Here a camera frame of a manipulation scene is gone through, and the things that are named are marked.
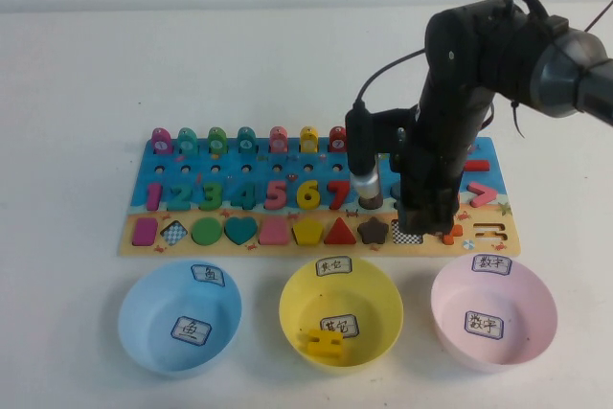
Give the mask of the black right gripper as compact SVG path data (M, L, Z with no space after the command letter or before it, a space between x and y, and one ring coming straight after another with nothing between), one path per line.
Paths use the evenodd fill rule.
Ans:
M426 145L413 138L397 140L398 228L412 234L412 213L437 213L436 232L449 235L459 210L458 192L468 142Z

